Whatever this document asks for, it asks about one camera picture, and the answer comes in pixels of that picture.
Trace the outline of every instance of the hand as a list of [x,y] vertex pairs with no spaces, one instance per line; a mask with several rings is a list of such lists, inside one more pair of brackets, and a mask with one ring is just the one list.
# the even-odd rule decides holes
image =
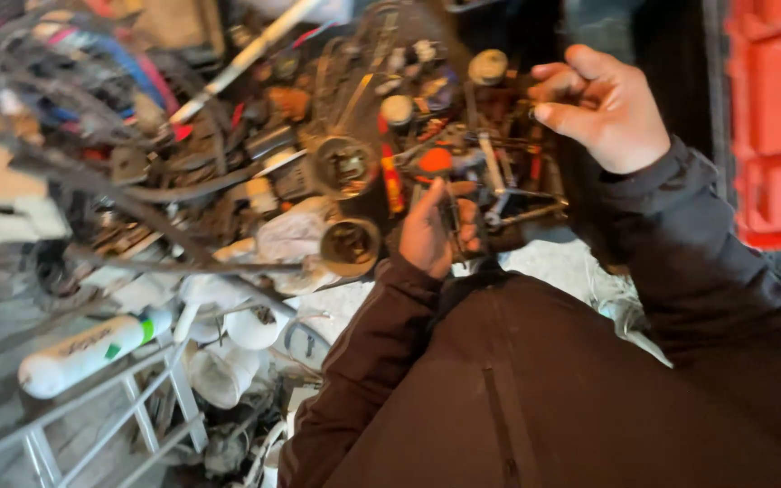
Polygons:
[[566,61],[541,64],[529,89],[539,122],[571,137],[611,173],[628,174],[671,148],[659,109],[640,70],[576,44]]
[[[452,187],[459,188],[454,194],[470,193],[465,191],[469,188],[464,188],[467,183],[462,183],[462,186],[454,183]],[[437,280],[443,280],[448,275],[454,258],[450,236],[444,231],[438,209],[439,203],[447,196],[445,181],[441,178],[433,180],[427,193],[405,218],[403,236],[399,242],[399,253],[405,260]],[[461,249],[477,251],[481,247],[481,240],[475,236],[478,207],[462,198],[456,202],[460,209],[459,246]]]

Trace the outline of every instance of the metal rack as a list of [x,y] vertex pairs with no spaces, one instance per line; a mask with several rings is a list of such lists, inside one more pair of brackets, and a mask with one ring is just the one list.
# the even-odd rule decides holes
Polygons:
[[[173,347],[173,336],[170,331],[160,334],[156,338],[161,349],[147,356],[143,360],[125,370],[116,373],[99,385],[92,387],[85,394],[71,399],[70,401],[58,405],[49,412],[44,413],[34,420],[31,420],[15,431],[6,434],[0,438],[0,453],[12,447],[17,442],[23,444],[24,452],[34,468],[38,484],[42,488],[66,488],[73,482],[80,471],[89,464],[98,454],[104,445],[114,437],[114,435],[128,422],[131,417],[135,417],[138,427],[141,430],[141,437],[149,452],[149,457],[140,463],[134,471],[128,474],[125,479],[118,484],[121,488],[130,486],[143,475],[155,462],[165,455],[174,446],[179,444],[182,438],[190,435],[195,451],[201,452],[207,447],[207,430],[204,428],[204,414],[198,411],[198,405],[195,403],[192,388],[186,378],[186,371],[179,357],[182,355],[188,342],[183,342],[179,347]],[[135,380],[135,374],[152,364],[164,362],[165,370],[159,374],[152,382],[141,391]],[[173,429],[163,439],[158,439],[153,427],[149,413],[146,411],[144,402],[165,379],[170,379],[171,387],[174,389],[177,404],[182,411],[184,423]],[[49,441],[44,434],[44,428],[53,422],[64,417],[74,409],[87,404],[93,399],[112,390],[120,385],[125,388],[129,401],[131,402],[125,411],[114,422],[113,427],[109,427],[101,435],[92,447],[81,457],[75,466],[67,473],[63,473],[56,463],[56,456],[50,448]]]

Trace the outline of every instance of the scrap pile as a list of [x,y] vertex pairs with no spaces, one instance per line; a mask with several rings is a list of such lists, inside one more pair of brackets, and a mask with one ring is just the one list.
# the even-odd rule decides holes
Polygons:
[[[178,462],[229,475],[251,446],[245,485],[292,428],[275,426],[281,382],[258,380],[266,365],[253,352],[278,355],[284,338],[300,383],[320,380],[313,349],[331,340],[291,297],[368,278],[433,179],[472,190],[444,204],[450,232],[456,197],[482,210],[483,248],[458,261],[565,228],[553,141],[529,116],[530,81],[513,60],[487,50],[456,71],[404,1],[371,5],[357,26],[298,25],[319,3],[299,0],[263,31],[230,28],[242,51],[209,82],[181,51],[87,11],[32,9],[0,27],[0,91],[34,121],[26,129],[0,110],[0,143],[13,169],[49,182],[72,231],[44,243],[38,269],[57,296],[102,295],[118,314],[29,356],[21,384],[51,398],[154,338],[173,342],[168,364],[193,339],[189,378],[214,427],[206,457],[195,446]],[[168,425],[170,398],[158,405]],[[228,409],[237,414],[219,416]],[[256,450],[258,424],[269,442]]]

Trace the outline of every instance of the left hand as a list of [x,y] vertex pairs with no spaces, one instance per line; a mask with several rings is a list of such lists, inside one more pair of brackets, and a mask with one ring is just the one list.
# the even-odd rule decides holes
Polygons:
[[[467,193],[463,188],[461,190],[455,194]],[[438,209],[439,203],[447,196],[447,183],[441,178],[433,180],[429,191],[405,218],[399,243],[399,253],[406,261],[437,280],[443,280],[448,275],[454,259],[450,236],[444,231]],[[460,209],[459,247],[461,250],[477,251],[481,248],[475,226],[478,207],[462,198],[457,199],[457,206]]]

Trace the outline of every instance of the red plastic crate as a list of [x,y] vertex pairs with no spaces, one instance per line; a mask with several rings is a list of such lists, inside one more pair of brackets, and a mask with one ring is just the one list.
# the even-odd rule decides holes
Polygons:
[[738,236],[781,250],[781,0],[734,0],[726,28]]

